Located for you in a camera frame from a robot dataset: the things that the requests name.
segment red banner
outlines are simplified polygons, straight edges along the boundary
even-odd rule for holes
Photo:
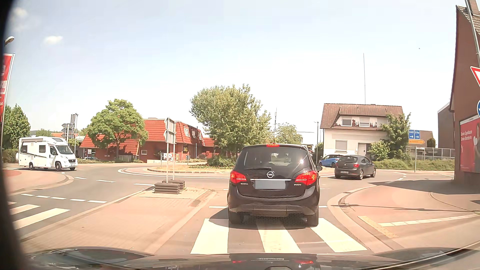
[[[5,53],[3,55],[3,67],[1,73],[0,85],[0,121],[3,122],[3,113],[5,112],[5,101],[7,98],[8,82],[10,81],[10,70],[12,70],[13,54]]]
[[[460,121],[460,169],[480,172],[480,118]]]

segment blue car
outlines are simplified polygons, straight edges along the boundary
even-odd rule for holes
[[[342,155],[327,155],[321,161],[320,165],[324,167],[335,167],[336,162]]]

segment car hood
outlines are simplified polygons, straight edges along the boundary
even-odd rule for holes
[[[478,251],[457,248],[412,248],[373,255],[358,254],[288,254],[288,253],[238,253],[220,255],[153,255],[109,247],[71,247],[26,254],[27,262],[44,269],[149,269],[149,270],[313,270],[334,267],[353,269],[411,269],[448,264],[450,269],[469,269],[452,265],[465,256],[475,257]]]

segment rear wiper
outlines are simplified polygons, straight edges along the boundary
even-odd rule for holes
[[[271,170],[271,167],[254,167],[254,168],[245,168],[244,170]]]

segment white house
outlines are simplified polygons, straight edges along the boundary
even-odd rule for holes
[[[320,128],[324,130],[324,156],[369,156],[370,144],[387,139],[380,124],[387,115],[403,113],[401,106],[325,103]]]

